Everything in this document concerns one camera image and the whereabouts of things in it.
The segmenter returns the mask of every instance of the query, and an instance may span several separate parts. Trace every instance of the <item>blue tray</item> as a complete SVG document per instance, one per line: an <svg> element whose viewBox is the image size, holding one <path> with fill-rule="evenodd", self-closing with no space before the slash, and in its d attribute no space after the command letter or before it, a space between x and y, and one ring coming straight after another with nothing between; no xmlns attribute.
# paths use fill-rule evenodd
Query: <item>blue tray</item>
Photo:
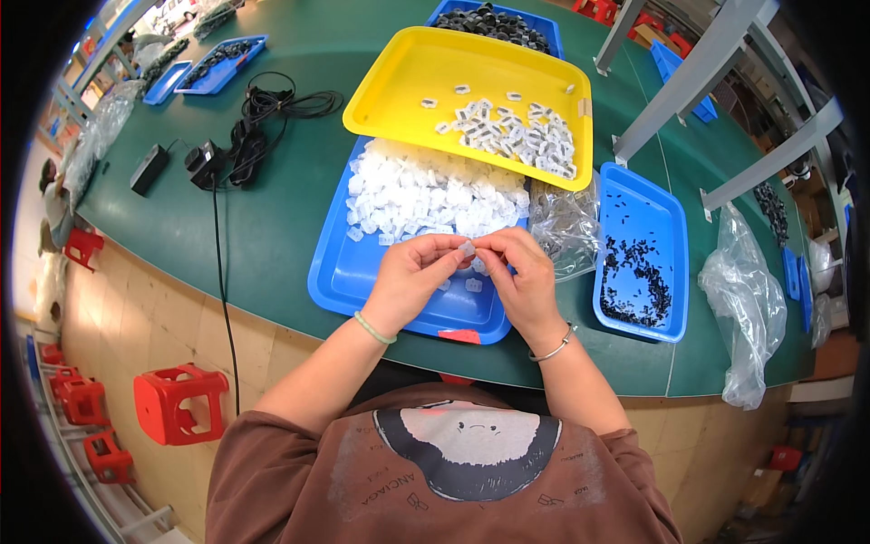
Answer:
<svg viewBox="0 0 870 544"><path fill-rule="evenodd" d="M242 69L243 66L248 64L248 62L254 58L261 50L265 49L266 46L266 38L268 38L268 34L257 34L256 36L242 36L242 37L234 37L229 40L224 40L218 45L215 45L211 48L211 51L208 52L205 57L203 57L196 66L192 68L192 70L196 70L199 66L205 61L206 58L211 56L211 53L220 47L221 45L234 44L236 42L243 42L244 40L251 40L253 44L247 53L242 55L239 58L225 58L221 62L215 64L209 69L209 73L206 74L202 79L198 79L195 81L190 89L175 89L175 92L182 94L193 94L193 95L213 95L218 94L221 89L224 88L224 85L229 83L238 71Z"/></svg>
<svg viewBox="0 0 870 544"><path fill-rule="evenodd" d="M667 80L670 79L679 66L683 64L683 59L673 51L667 49L665 45L657 40L652 41L650 52L652 53L652 59L655 61L656 67L659 68L661 80L667 83ZM701 103L695 106L692 113L697 115L698 118L705 123L709 123L710 121L719 118L710 97L705 97L701 100Z"/></svg>
<svg viewBox="0 0 870 544"><path fill-rule="evenodd" d="M176 86L181 83L181 80L187 76L192 67L193 61L190 60L179 61L170 66L166 73L154 82L142 101L152 106L162 104L166 97L172 94Z"/></svg>
<svg viewBox="0 0 870 544"><path fill-rule="evenodd" d="M357 138L348 163L365 151L365 144L371 139L367 136ZM375 285L380 260L387 249L378 245L380 231L365 235L358 242L347 237L349 226L345 200L350 197L347 180L352 175L351 167L346 165L308 271L308 294L315 304L344 315L353 315L362 309ZM526 219L518 223L523 227L525 224ZM468 278L483 281L483 291L466 291L465 280ZM511 330L511 323L505 316L505 308L492 280L471 268L457 271L450 280L450 289L435 291L423 311L405 330L439 336L440 332L472 329L477 332L480 344L494 344L504 338Z"/></svg>
<svg viewBox="0 0 870 544"><path fill-rule="evenodd" d="M453 11L457 8L462 11L468 10L476 10L483 2L467 2L466 0L443 0L435 11L429 16L429 19L426 21L424 26L435 26L435 21L438 20L438 16L442 13L447 13L448 11ZM523 20L526 24L529 25L530 30L535 30L544 35L547 40L547 43L550 44L550 55L556 58L561 58L565 60L565 52L562 50L562 38L559 35L559 25L556 24L552 19L547 19L545 17L539 17L537 15L533 15L531 13L527 13L525 11L512 10L511 8L506 8L504 6L493 5L492 10L496 13L503 11L508 15L519 15L523 17Z"/></svg>
<svg viewBox="0 0 870 544"><path fill-rule="evenodd" d="M798 258L787 247L782 248L782 267L786 271L786 294L791 300L800 300Z"/></svg>
<svg viewBox="0 0 870 544"><path fill-rule="evenodd" d="M601 280L604 273L604 260L601 259L592 291L595 316L602 325L618 331L665 342L679 342L686 333L689 309L689 242L683 206L658 185L615 163L601 165L601 194L599 222L602 232L614 238L617 246L622 240L631 245L635 239L645 239L647 245L656 248L658 254L650 252L645 258L650 264L659 267L665 285L670 286L672 305L663 324L654 328L605 316L601 311ZM628 267L617 272L616 278L610 277L606 285L620 293L617 300L631 302L638 310L650 304L646 280L635 278ZM634 298L638 289L640 294Z"/></svg>
<svg viewBox="0 0 870 544"><path fill-rule="evenodd" d="M810 272L806 266L806 258L798 257L798 275L800 277L800 316L804 332L810 332L813 321L813 290L810 288Z"/></svg>

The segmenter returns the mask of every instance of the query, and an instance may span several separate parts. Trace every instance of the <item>hand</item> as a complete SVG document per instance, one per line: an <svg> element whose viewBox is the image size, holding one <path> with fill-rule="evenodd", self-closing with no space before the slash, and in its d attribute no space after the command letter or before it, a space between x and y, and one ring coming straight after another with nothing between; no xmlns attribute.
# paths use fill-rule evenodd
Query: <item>hand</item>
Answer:
<svg viewBox="0 0 870 544"><path fill-rule="evenodd" d="M439 285L472 262L473 257L466 259L457 249L466 240L455 234L425 234L390 246L363 318L379 334L395 336L419 315Z"/></svg>
<svg viewBox="0 0 870 544"><path fill-rule="evenodd" d="M559 347L567 325L556 307L552 261L525 229L515 226L472 240L499 292L507 318L535 355ZM506 261L516 269L513 275Z"/></svg>

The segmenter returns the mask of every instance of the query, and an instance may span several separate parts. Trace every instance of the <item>brown t-shirt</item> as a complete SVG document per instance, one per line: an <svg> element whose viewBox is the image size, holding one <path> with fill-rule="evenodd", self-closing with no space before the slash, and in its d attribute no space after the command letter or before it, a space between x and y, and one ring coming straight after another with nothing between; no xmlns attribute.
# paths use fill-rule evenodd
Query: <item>brown t-shirt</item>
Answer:
<svg viewBox="0 0 870 544"><path fill-rule="evenodd" d="M369 400L323 436L243 413L205 525L232 544L682 542L635 431L599 437L441 383Z"/></svg>

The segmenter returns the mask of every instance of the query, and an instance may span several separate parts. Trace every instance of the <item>green table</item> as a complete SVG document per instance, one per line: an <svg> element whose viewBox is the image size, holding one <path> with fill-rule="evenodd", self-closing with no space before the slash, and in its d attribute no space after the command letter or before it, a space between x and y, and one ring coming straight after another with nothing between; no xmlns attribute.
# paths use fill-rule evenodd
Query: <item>green table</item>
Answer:
<svg viewBox="0 0 870 544"><path fill-rule="evenodd" d="M592 80L595 167L613 160L611 135L621 134L661 88L649 51L626 41L609 77L592 63L607 28L591 19L536 0L503 2L559 23L568 62ZM194 43L181 58L198 60L229 37L268 33L267 50L255 57L216 96L175 96L161 106L138 104L97 174L79 212L140 258L181 281L218 296L211 195L187 180L182 150L172 151L169 168L147 198L130 190L129 180L145 153L175 138L200 144L211 138L227 146L239 117L248 79L260 71L294 77L302 93L333 89L350 98L378 53L397 31L423 23L438 3L370 0L347 3L297 0L245 7L237 21ZM276 79L275 85L283 84ZM268 87L268 80L261 82ZM703 124L695 116L687 127L676 117L629 166L671 191L684 206L690 250L689 320L686 336L674 345L614 333L592 313L594 277L560 284L559 309L579 324L580 340L620 395L689 396L721 393L730 359L705 294L696 278L716 246L718 216L705 221L699 187L710 191L761 157L758 148L725 113ZM277 126L269 129L274 135ZM326 338L347 319L316 306L305 286L338 179L357 136L341 116L292 121L278 148L262 165L257 184L247 191L219 195L227 298L234 306L317 338ZM781 183L774 186L789 210L789 246L803 254L800 215ZM736 202L756 233L774 275L783 278L780 251L751 194ZM536 365L515 331L492 346L470 346L403 333L386 353L412 366L519 386L541 387ZM769 386L812 373L810 338L800 329L800 308L788 301L786 339L767 363Z"/></svg>

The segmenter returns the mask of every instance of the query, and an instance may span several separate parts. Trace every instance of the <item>yellow tray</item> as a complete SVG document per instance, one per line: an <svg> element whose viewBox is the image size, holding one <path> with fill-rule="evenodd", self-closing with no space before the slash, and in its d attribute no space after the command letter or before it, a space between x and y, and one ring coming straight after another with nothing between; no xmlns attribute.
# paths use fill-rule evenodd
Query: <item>yellow tray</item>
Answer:
<svg viewBox="0 0 870 544"><path fill-rule="evenodd" d="M470 85L459 95L453 87ZM566 94L568 85L573 92ZM521 93L521 102L506 93ZM560 178L510 158L459 144L459 132L444 135L435 125L456 119L454 110L488 98L505 106L528 125L529 104L553 108L574 136L577 177ZM427 109L423 98L438 106ZM353 93L342 116L355 134L416 144L501 166L568 191L579 191L592 179L592 92L583 71L556 57L490 37L414 26L400 30L381 51Z"/></svg>

